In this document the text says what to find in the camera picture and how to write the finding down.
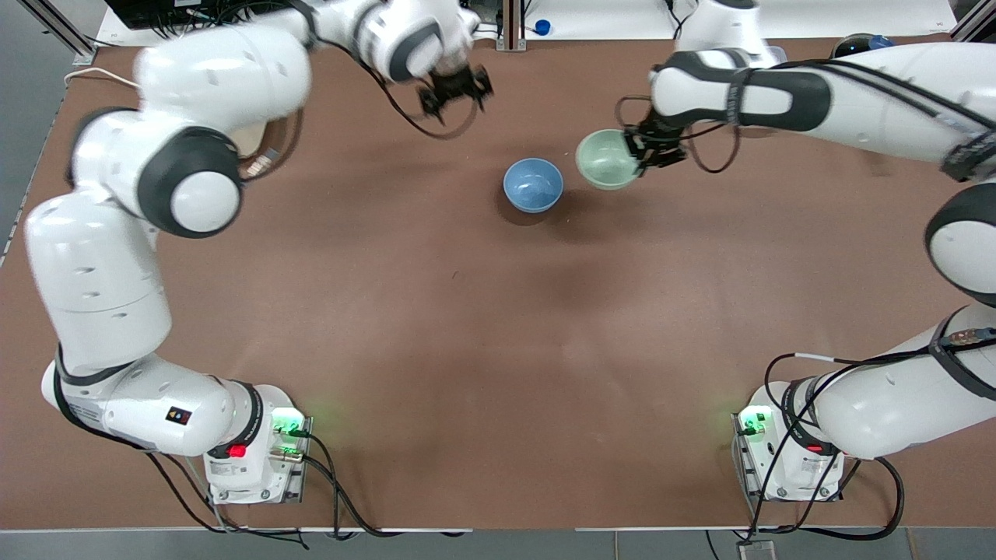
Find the brown table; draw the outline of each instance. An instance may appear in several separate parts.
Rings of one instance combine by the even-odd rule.
[[[780,44],[802,58],[832,42]],[[777,354],[865,357],[963,304],[921,241],[959,185],[935,165],[788,134],[753,135],[721,175],[686,162],[618,192],[585,185],[578,141],[615,125],[613,103],[646,93],[669,48],[482,45],[474,59],[497,94],[452,142],[410,129],[347,57],[316,55],[293,160],[252,185],[223,235],[160,237],[175,323],[161,355],[285,389],[379,526],[743,526],[729,414]],[[133,53],[101,50],[98,64],[128,74]],[[135,102],[121,85],[74,81],[28,207],[66,191],[80,117]],[[731,140],[699,146],[717,164]],[[567,181],[544,217],[500,191],[525,156]],[[140,454],[42,400],[56,340],[20,237],[0,305],[0,527],[189,525]],[[822,370],[789,364],[777,377]],[[895,456],[904,524],[996,525],[994,429]],[[328,526],[330,496],[310,478],[304,505],[239,515]],[[891,502],[869,465],[811,522],[881,524]],[[764,520],[798,510],[773,506]]]

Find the gray floor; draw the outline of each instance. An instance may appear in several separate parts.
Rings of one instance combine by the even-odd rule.
[[[736,537],[712,531],[719,560],[739,558]],[[175,558],[334,557],[341,560],[614,560],[610,532],[475,531],[459,538],[404,535],[391,539],[358,537],[345,543],[323,535],[305,538],[311,551],[296,544],[247,535],[203,531],[108,531],[0,534],[4,560],[173,560]],[[782,560],[970,560],[996,558],[996,531],[988,529],[912,529],[872,543],[841,542],[795,534],[773,539]],[[621,532],[619,560],[711,560],[703,531]]]
[[[72,70],[73,55],[44,31],[20,4],[0,1],[0,253]]]

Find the bowl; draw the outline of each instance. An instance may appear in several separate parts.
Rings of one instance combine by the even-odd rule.
[[[629,154],[623,131],[591,133],[578,144],[576,160],[581,176],[595,188],[616,190],[636,178],[638,163]]]
[[[505,171],[505,196],[513,206],[530,214],[549,210],[564,192],[564,177],[556,165],[530,157]]]

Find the blue bowl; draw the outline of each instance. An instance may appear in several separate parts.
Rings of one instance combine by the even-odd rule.
[[[523,212],[545,212],[563,192],[564,177],[556,165],[545,159],[522,159],[505,171],[505,196]]]

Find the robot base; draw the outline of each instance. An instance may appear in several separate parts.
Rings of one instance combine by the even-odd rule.
[[[771,392],[776,399],[788,389],[785,382],[771,384]],[[816,485],[829,466],[823,486],[816,494],[817,501],[836,499],[837,488],[844,472],[844,456],[837,460],[830,456],[809,451],[791,438],[786,442],[776,464],[772,464],[775,452],[787,433],[782,414],[768,399],[764,388],[754,393],[750,404],[738,415],[733,415],[733,462],[737,476],[749,503],[758,498],[771,501],[809,501],[813,499]],[[754,428],[753,435],[741,434],[745,429]],[[761,486],[768,471],[774,467],[764,495]]]
[[[286,434],[311,429],[312,419],[294,408],[286,393],[258,385],[263,398],[259,432],[241,457],[218,459],[204,454],[204,471],[216,504],[300,503],[304,491],[309,439]]]

